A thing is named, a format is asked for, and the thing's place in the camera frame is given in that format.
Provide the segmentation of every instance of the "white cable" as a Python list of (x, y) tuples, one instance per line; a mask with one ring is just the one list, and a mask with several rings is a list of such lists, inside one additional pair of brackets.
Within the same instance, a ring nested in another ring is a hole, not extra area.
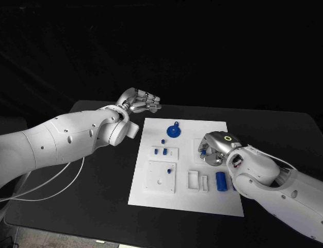
[(20, 193), (19, 195), (13, 195), (13, 196), (9, 197), (9, 198), (2, 198), (2, 199), (0, 199), (0, 202), (3, 202), (3, 201), (6, 201), (6, 200), (12, 200), (13, 198), (20, 197), (22, 195), (25, 195), (25, 194), (30, 193), (32, 191), (38, 190), (46, 183), (49, 183), (49, 182), (58, 177), (58, 175), (59, 175), (59, 174), (65, 171), (65, 169), (68, 168), (69, 164), (71, 164), (71, 162), (67, 164), (67, 166), (64, 167), (64, 169), (61, 170), (61, 172), (59, 172), (59, 173), (51, 178), (51, 180), (46, 181), (42, 185), (39, 185), (39, 186), (35, 187), (33, 189), (28, 190), (26, 192)]
[(270, 154), (267, 154), (265, 152), (260, 151), (258, 149), (255, 149), (254, 146), (250, 145), (250, 147), (251, 147), (254, 150), (257, 150), (260, 153), (263, 153), (264, 155), (267, 155), (268, 157), (271, 157), (271, 158), (280, 160), (280, 161), (281, 161), (283, 163), (286, 163), (294, 170), (297, 170), (296, 167), (294, 167), (290, 163), (287, 163), (284, 160), (278, 159), (278, 158), (274, 157), (273, 155), (270, 155)]
[[(77, 178), (78, 178), (78, 175), (79, 175), (79, 172), (81, 172), (81, 169), (82, 169), (82, 166), (84, 166), (84, 161), (85, 161), (85, 158), (82, 159), (82, 164), (81, 164), (81, 168), (79, 168), (78, 174), (77, 174), (77, 176), (75, 176), (72, 182), (69, 183), (69, 185), (64, 188), (64, 190), (71, 186), (71, 184), (75, 182), (75, 180), (77, 180)], [(25, 201), (28, 201), (28, 202), (30, 202), (30, 201), (32, 201), (32, 202), (36, 202), (36, 201), (39, 201), (39, 200), (46, 200), (46, 199), (52, 198), (52, 197), (56, 196), (64, 190), (61, 190), (55, 195), (52, 195), (52, 196), (49, 196), (49, 197), (43, 198), (43, 199), (29, 200), (29, 199), (19, 199), (19, 198), (15, 198), (15, 199), (12, 199), (12, 200), (25, 200)]]
[[(82, 166), (84, 166), (84, 161), (85, 161), (85, 158), (82, 159), (82, 164), (81, 164), (81, 168), (79, 168), (77, 177), (78, 177), (78, 175), (79, 175), (79, 172), (81, 172), (81, 169), (82, 169)], [(64, 170), (67, 169), (67, 167), (69, 166), (69, 164), (71, 164), (71, 162), (67, 164), (67, 166), (65, 166), (65, 168), (61, 170), (61, 172), (59, 172), (59, 173), (51, 178), (51, 180), (46, 181), (42, 185), (39, 185), (39, 186), (35, 187), (33, 189), (28, 190), (26, 192), (20, 193), (20, 194), (18, 194), (18, 195), (9, 197), (9, 198), (0, 199), (0, 202), (5, 202), (6, 200), (26, 200), (26, 201), (29, 201), (28, 199), (16, 199), (16, 197), (20, 197), (22, 195), (25, 195), (25, 194), (30, 193), (32, 191), (38, 190), (43, 185), (46, 185), (46, 183), (49, 183), (49, 182), (58, 177), (58, 175), (64, 172)]]

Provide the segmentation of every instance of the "small hole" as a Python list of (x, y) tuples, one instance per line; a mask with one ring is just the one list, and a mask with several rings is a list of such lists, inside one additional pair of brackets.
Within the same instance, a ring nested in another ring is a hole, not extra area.
[(293, 199), (297, 197), (297, 190), (294, 190), (294, 191), (291, 192), (290, 197), (291, 197)]

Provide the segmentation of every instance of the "blue knob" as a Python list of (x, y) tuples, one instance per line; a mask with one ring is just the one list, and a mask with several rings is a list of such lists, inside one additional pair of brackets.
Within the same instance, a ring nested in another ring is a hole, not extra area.
[(176, 138), (179, 137), (180, 132), (182, 130), (179, 128), (179, 122), (175, 122), (175, 125), (167, 127), (167, 135), (169, 137)]

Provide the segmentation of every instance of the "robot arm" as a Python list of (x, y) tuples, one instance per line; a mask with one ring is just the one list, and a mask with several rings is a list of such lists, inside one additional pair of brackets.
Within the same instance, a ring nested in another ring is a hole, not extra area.
[(0, 188), (18, 176), (77, 161), (95, 149), (134, 138), (139, 126), (128, 114), (160, 109), (160, 98), (130, 88), (117, 104), (48, 120), (36, 127), (0, 136)]
[(199, 152), (212, 166), (222, 159), (239, 194), (254, 199), (296, 231), (323, 243), (323, 182), (294, 168), (281, 168), (268, 154), (250, 145), (241, 146), (226, 132), (205, 135)]

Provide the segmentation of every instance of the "table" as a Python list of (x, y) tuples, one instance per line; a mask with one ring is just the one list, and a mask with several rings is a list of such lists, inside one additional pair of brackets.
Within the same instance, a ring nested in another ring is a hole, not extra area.
[[(71, 112), (110, 104), (78, 101)], [(98, 148), (85, 158), (79, 178), (65, 192), (45, 201), (12, 201), (6, 223), (140, 247), (323, 247), (244, 197), (244, 218), (128, 205), (146, 117), (226, 121), (229, 133), (244, 144), (323, 181), (323, 135), (307, 114), (163, 105), (156, 114), (130, 116), (141, 128), (136, 138), (126, 138), (116, 147)], [(26, 198), (56, 193), (74, 179), (81, 161)], [(56, 165), (36, 170), (22, 191), (42, 184), (62, 168)]]

